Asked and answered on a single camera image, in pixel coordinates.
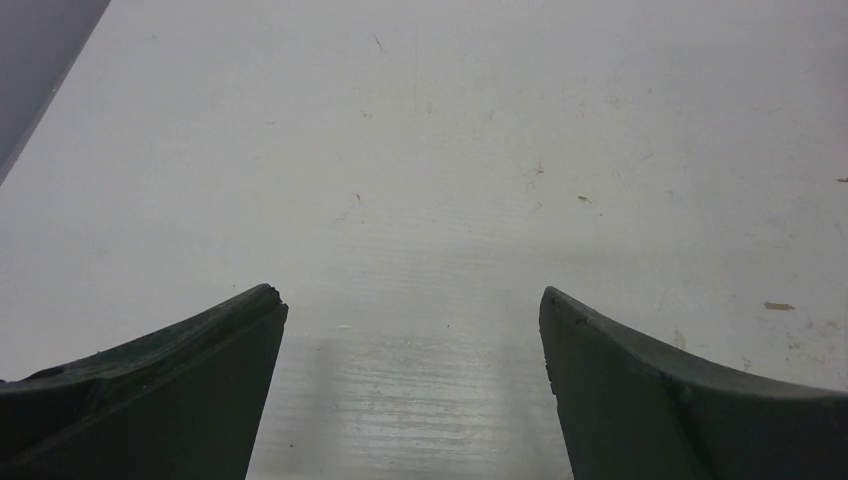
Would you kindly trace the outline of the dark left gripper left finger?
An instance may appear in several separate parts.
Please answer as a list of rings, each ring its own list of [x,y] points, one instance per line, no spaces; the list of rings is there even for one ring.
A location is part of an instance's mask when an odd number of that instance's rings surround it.
[[[122,345],[1,385],[5,479],[243,479],[287,305],[257,285]]]

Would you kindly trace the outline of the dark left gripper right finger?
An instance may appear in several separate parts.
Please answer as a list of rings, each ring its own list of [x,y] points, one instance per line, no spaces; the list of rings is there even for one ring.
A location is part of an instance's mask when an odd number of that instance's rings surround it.
[[[735,370],[555,287],[539,328],[577,479],[843,479],[847,396]]]

